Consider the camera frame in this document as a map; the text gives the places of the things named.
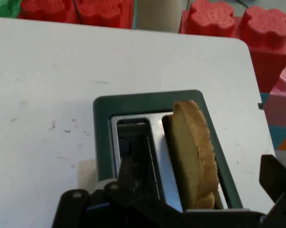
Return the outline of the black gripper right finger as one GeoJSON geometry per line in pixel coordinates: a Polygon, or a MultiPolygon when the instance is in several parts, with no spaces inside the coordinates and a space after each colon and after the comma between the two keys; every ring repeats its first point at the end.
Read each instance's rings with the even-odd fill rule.
{"type": "Polygon", "coordinates": [[[286,167],[273,155],[262,155],[259,182],[274,206],[260,220],[262,228],[286,228],[286,167]]]}

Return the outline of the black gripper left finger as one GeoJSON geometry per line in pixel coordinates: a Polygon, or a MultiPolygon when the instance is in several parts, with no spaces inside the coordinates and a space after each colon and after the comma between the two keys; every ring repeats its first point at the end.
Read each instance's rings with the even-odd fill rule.
{"type": "Polygon", "coordinates": [[[176,228],[182,214],[149,195],[135,193],[131,159],[124,159],[117,180],[89,194],[83,189],[62,194],[54,228],[176,228]]]}

